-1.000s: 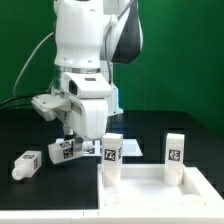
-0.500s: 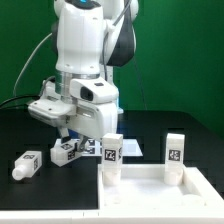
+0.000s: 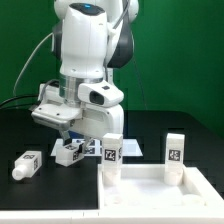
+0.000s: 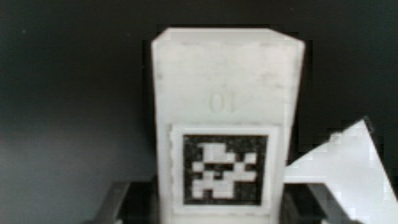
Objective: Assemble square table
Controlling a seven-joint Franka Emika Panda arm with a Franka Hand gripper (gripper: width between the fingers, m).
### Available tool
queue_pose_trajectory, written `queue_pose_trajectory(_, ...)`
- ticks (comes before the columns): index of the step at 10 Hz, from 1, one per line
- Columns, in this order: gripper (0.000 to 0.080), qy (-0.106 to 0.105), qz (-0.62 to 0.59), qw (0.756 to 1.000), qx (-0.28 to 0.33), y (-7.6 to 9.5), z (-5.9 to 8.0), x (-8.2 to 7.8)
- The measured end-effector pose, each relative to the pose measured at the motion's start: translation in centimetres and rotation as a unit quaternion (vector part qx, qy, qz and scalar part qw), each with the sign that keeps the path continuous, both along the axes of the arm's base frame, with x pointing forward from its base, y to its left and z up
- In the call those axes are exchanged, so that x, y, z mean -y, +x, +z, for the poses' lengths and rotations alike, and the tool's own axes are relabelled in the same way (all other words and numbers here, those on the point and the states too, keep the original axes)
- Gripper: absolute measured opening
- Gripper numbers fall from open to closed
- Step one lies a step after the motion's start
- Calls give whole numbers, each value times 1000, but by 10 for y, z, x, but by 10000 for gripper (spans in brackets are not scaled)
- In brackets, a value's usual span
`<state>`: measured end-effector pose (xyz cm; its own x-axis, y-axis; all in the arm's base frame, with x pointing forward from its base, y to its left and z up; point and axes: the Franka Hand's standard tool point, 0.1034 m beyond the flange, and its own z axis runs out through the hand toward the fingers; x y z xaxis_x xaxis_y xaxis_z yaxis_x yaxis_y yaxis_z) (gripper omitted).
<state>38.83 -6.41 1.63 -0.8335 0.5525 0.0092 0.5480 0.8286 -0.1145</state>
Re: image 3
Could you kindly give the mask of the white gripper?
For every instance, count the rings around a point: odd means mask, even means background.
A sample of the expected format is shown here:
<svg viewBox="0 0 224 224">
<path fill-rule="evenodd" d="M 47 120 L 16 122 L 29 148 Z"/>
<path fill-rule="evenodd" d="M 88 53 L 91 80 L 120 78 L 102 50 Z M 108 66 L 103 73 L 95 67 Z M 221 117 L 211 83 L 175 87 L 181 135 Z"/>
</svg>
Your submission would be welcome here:
<svg viewBox="0 0 224 224">
<path fill-rule="evenodd" d="M 68 131 L 84 135 L 82 153 L 94 141 L 101 140 L 107 133 L 123 132 L 124 112 L 120 102 L 124 94 L 105 80 L 100 83 L 82 83 L 78 87 L 79 102 L 65 103 L 57 87 L 40 85 L 40 104 L 32 111 L 34 121 L 60 131 L 63 145 L 72 142 Z"/>
</svg>

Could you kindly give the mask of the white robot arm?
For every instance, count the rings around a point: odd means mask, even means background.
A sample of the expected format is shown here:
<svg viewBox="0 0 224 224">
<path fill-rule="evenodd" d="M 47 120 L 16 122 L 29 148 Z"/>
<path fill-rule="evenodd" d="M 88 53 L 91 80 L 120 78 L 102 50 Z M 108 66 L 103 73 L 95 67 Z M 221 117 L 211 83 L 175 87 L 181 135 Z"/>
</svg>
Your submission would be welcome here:
<svg viewBox="0 0 224 224">
<path fill-rule="evenodd" d="M 139 11 L 138 0 L 55 0 L 60 22 L 53 29 L 52 50 L 61 60 L 59 85 L 40 86 L 35 122 L 87 139 L 123 132 L 124 94 L 108 78 L 132 58 L 130 28 Z"/>
</svg>

